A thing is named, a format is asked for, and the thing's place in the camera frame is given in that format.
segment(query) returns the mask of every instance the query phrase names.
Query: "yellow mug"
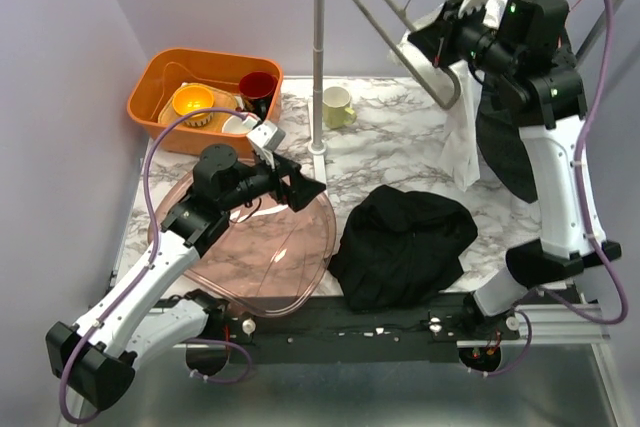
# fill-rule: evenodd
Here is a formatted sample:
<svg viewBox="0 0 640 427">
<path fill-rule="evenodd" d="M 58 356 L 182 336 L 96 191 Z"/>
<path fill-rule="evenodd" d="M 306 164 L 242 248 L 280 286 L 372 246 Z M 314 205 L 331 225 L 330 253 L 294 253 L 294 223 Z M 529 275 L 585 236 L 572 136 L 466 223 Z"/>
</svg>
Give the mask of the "yellow mug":
<svg viewBox="0 0 640 427">
<path fill-rule="evenodd" d="M 351 108 L 351 94 L 344 87 L 329 87 L 322 94 L 322 119 L 330 129 L 351 125 L 357 115 Z"/>
</svg>

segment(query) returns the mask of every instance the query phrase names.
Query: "marble table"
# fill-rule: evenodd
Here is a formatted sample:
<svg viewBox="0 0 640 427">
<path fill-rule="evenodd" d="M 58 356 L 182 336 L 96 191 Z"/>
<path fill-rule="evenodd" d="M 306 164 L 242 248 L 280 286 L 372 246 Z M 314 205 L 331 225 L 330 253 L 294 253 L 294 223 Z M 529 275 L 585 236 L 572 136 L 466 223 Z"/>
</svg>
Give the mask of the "marble table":
<svg viewBox="0 0 640 427">
<path fill-rule="evenodd" d="M 450 291 L 480 287 L 504 266 L 508 247 L 538 235 L 537 205 L 516 199 L 486 165 L 481 164 L 481 179 L 466 192 L 460 191 L 437 167 L 445 113 L 413 80 L 327 78 L 326 86 L 329 85 L 346 87 L 358 114 L 357 121 L 348 127 L 332 131 L 325 127 L 327 184 L 335 208 L 338 240 L 351 210 L 381 184 L 404 191 L 434 192 L 459 201 L 472 213 L 479 235 L 462 254 L 465 273 Z M 279 122 L 287 133 L 281 153 L 302 164 L 308 175 L 312 175 L 312 159 L 307 151 L 311 92 L 311 79 L 286 79 L 282 84 Z M 192 156 L 158 151 L 150 178 L 154 205 L 160 203 L 195 161 Z M 122 278 L 144 252 L 148 225 L 140 182 L 115 278 Z M 183 294 L 197 287 L 183 277 L 166 295 Z M 337 281 L 326 273 L 315 295 L 339 294 Z"/>
</svg>

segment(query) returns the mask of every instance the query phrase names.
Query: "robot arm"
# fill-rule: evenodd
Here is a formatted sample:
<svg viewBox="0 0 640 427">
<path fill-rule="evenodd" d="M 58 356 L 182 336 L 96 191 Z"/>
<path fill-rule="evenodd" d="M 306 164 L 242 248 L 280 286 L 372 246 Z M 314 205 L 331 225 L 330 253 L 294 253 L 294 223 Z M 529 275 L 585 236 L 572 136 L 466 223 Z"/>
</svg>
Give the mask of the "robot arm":
<svg viewBox="0 0 640 427">
<path fill-rule="evenodd" d="M 533 287 L 568 279 L 601 263 L 586 234 L 574 171 L 575 146 L 587 112 L 582 79 L 567 52 L 558 49 L 568 4 L 509 0 L 496 30 L 483 24 L 485 11 L 477 1 L 447 0 L 437 19 L 408 40 L 435 66 L 465 61 L 472 69 L 492 74 L 531 162 L 542 235 L 509 249 L 507 269 L 473 294 L 471 303 L 480 322 L 507 311 Z M 605 255 L 615 260 L 621 255 L 620 245 L 607 241 L 600 226 L 586 154 L 580 167 L 593 235 Z"/>
<path fill-rule="evenodd" d="M 149 267 L 148 249 L 89 312 L 71 326 L 58 322 L 47 333 L 54 375 L 62 376 L 71 352 L 88 336 L 71 368 L 69 386 L 98 410 L 105 410 L 126 392 L 142 363 L 202 333 L 212 308 L 221 305 L 215 300 L 202 305 L 196 301 L 200 299 L 187 299 L 160 316 L 145 316 L 226 232 L 232 209 L 269 194 L 299 211 L 325 190 L 324 184 L 304 177 L 299 164 L 273 152 L 283 137 L 271 122 L 253 129 L 248 138 L 257 154 L 255 165 L 240 162 L 228 145 L 213 145 L 202 152 L 193 169 L 192 186 L 161 225 L 160 249 L 153 264 Z"/>
</svg>

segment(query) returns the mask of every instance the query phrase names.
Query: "white metal pole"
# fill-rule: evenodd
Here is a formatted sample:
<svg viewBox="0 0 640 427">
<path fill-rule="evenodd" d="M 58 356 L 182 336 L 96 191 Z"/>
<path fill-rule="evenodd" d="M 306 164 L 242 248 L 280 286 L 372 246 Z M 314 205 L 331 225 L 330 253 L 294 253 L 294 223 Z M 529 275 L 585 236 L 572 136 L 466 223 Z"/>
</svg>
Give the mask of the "white metal pole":
<svg viewBox="0 0 640 427">
<path fill-rule="evenodd" d="M 322 138 L 322 79 L 324 77 L 324 0 L 313 0 L 313 97 L 309 121 L 311 142 L 309 152 L 313 154 L 313 170 L 316 180 L 327 182 L 324 154 L 326 143 Z"/>
</svg>

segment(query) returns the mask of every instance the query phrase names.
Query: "black cloth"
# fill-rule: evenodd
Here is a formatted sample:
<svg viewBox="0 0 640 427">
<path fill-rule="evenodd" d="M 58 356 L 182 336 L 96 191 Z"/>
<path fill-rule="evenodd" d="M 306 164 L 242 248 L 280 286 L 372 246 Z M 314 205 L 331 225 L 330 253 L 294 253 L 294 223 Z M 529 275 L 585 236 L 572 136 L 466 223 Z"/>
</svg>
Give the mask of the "black cloth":
<svg viewBox="0 0 640 427">
<path fill-rule="evenodd" d="M 382 185 L 349 214 L 329 272 L 353 310 L 411 306 L 462 275 L 458 256 L 477 236 L 455 200 Z"/>
<path fill-rule="evenodd" d="M 560 40 L 562 46 L 556 52 L 556 59 L 562 58 L 562 62 L 565 62 L 564 59 L 568 58 L 568 64 L 575 67 L 577 59 L 571 51 L 566 29 Z M 538 192 L 533 170 L 518 128 L 511 122 L 508 106 L 500 102 L 496 91 L 497 80 L 486 74 L 484 83 L 476 116 L 476 142 L 480 153 L 509 192 L 525 202 L 535 202 Z"/>
</svg>

